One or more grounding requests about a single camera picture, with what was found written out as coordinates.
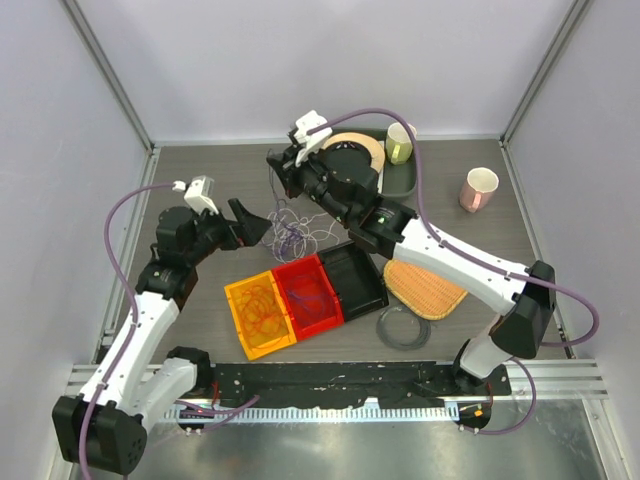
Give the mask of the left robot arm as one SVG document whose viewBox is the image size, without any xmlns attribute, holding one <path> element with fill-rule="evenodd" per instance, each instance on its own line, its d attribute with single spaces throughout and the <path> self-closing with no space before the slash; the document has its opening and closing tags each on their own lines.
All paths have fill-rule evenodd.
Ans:
<svg viewBox="0 0 640 480">
<path fill-rule="evenodd" d="M 271 226 L 238 199 L 228 204 L 232 220 L 189 207 L 160 214 L 152 257 L 139 275 L 127 320 L 80 392 L 54 405 L 62 456 L 78 464 L 83 475 L 94 469 L 129 475 L 165 411 L 184 394 L 200 399 L 211 391 L 210 357 L 193 347 L 174 348 L 148 381 L 142 377 L 193 291 L 198 265 L 217 250 L 257 245 Z"/>
</svg>

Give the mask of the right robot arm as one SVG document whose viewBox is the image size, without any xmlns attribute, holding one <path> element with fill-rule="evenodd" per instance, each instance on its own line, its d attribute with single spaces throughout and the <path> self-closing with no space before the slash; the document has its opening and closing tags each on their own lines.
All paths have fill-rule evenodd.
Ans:
<svg viewBox="0 0 640 480">
<path fill-rule="evenodd" d="M 452 367 L 457 391 L 472 395 L 512 357 L 537 355 L 553 310 L 555 295 L 547 288 L 553 268 L 509 262 L 448 235 L 410 207 L 377 189 L 378 173 L 369 151 L 354 142 L 339 142 L 298 161 L 300 148 L 290 146 L 266 162 L 289 198 L 306 195 L 339 222 L 360 249 L 434 273 L 488 305 L 497 318 L 467 340 Z"/>
</svg>

